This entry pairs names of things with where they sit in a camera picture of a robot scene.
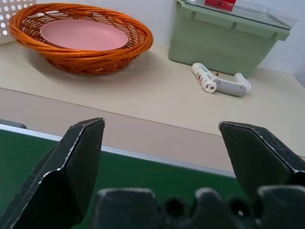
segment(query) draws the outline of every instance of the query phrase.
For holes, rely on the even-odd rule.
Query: white pegboard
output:
[[[19,10],[36,4],[36,0],[0,0],[0,44],[14,40],[10,36],[9,19]]]

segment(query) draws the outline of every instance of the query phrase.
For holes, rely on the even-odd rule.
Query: metal edge strip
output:
[[[3,125],[3,124],[0,124],[0,130],[11,131],[11,132],[18,133],[18,134],[30,135],[30,136],[44,138],[44,139],[53,140],[53,141],[60,141],[62,139],[62,137],[60,137],[60,136],[45,134],[45,133],[41,133],[41,132],[37,132],[37,131],[33,131],[33,130],[22,129],[22,128],[18,128],[18,127],[14,127],[14,126]],[[167,164],[167,165],[171,165],[171,166],[177,166],[177,167],[182,167],[182,168],[187,168],[187,169],[192,169],[192,170],[197,170],[197,171],[202,171],[202,172],[207,172],[207,173],[218,174],[218,175],[222,175],[222,176],[226,176],[226,177],[235,177],[235,174],[233,172],[226,171],[226,170],[196,165],[196,164],[182,162],[182,161],[171,160],[171,159],[167,159],[167,158],[163,158],[163,157],[135,153],[135,152],[131,152],[131,151],[123,150],[123,149],[117,149],[117,148],[108,147],[108,146],[102,146],[101,151],[113,153],[113,154],[119,154],[119,155],[123,155],[123,156],[130,156],[130,157],[134,157],[134,158],[138,158],[138,159],[142,159],[142,160],[149,160],[149,161]]]

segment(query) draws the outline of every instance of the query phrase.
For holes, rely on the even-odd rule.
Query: green plastic container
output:
[[[269,20],[265,22],[256,21],[253,15],[240,17],[204,5],[181,0],[176,3],[169,59],[186,64],[200,62],[208,69],[230,75],[242,73],[246,78],[278,40],[287,39],[296,23],[285,15],[255,11]]]

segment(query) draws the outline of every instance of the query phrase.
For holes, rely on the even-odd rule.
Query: wicker basket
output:
[[[114,26],[128,36],[124,49],[82,51],[46,44],[40,28],[55,20],[82,19]],[[56,68],[81,74],[106,74],[123,68],[153,44],[152,32],[125,14],[79,4],[37,4],[10,18],[10,33],[23,46],[37,50]]]

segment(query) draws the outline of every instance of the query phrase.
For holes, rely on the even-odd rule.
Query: pink plastic plate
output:
[[[85,20],[61,20],[45,24],[41,36],[60,48],[106,51],[123,48],[128,37],[110,25]]]

